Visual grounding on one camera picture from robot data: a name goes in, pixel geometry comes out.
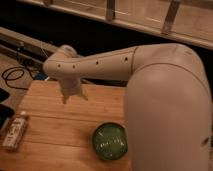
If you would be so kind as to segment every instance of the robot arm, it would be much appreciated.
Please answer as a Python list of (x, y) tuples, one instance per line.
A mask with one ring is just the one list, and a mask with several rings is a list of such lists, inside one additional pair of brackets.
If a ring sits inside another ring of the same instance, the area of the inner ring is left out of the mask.
[(129, 80), (124, 100), (134, 171), (207, 171), (211, 95), (199, 57), (180, 44), (148, 45), (78, 58), (62, 46), (44, 64), (64, 96), (80, 78)]

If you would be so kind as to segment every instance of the green bowl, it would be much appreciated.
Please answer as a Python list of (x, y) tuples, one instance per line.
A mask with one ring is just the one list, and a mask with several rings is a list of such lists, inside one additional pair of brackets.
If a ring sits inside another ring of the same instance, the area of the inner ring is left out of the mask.
[(117, 123), (100, 125), (92, 141), (96, 154), (103, 160), (120, 159), (128, 151), (125, 129)]

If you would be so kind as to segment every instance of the dark background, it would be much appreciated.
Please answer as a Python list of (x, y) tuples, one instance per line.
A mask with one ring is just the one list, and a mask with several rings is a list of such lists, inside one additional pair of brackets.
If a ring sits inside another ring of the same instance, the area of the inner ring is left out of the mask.
[[(69, 44), (85, 56), (135, 45), (174, 42), (15, 0), (0, 3), (0, 26), (56, 46)], [(201, 57), (213, 87), (213, 51), (190, 47)]]

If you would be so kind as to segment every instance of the black cable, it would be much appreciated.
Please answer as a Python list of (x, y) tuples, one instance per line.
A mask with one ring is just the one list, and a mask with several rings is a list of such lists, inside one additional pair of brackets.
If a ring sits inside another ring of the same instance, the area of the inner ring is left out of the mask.
[[(19, 51), (21, 49), (18, 48), (17, 49), (17, 52), (16, 52), (16, 60), (21, 64), (23, 61), (21, 61), (21, 58), (18, 58), (19, 56)], [(37, 72), (38, 70), (30, 70), (29, 68), (27, 68), (27, 66), (23, 66), (23, 67), (11, 67), (11, 68), (8, 68), (6, 69), (2, 74), (1, 74), (1, 77), (2, 79), (5, 81), (5, 84), (10, 87), (10, 88), (14, 88), (14, 89), (19, 89), (19, 90), (28, 90), (28, 88), (25, 88), (25, 87), (16, 87), (16, 86), (12, 86), (10, 85), (8, 82), (9, 81), (15, 81), (15, 80), (18, 80), (20, 78), (22, 78), (25, 74), (25, 71), (27, 71), (30, 75), (30, 77), (33, 79), (33, 75), (32, 73), (33, 72)], [(14, 73), (14, 72), (21, 72), (20, 75), (18, 75), (17, 77), (15, 78), (10, 78), (10, 76)]]

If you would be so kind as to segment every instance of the wooden cutting board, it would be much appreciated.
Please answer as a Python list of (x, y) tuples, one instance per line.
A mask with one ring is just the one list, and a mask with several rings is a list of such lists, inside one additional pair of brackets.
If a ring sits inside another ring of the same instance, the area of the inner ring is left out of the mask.
[(16, 111), (26, 111), (29, 125), (16, 152), (0, 148), (0, 170), (130, 171), (128, 154), (117, 161), (102, 161), (91, 142), (100, 124), (124, 125), (124, 88), (83, 87), (88, 101), (75, 95), (62, 104), (57, 82), (34, 81)]

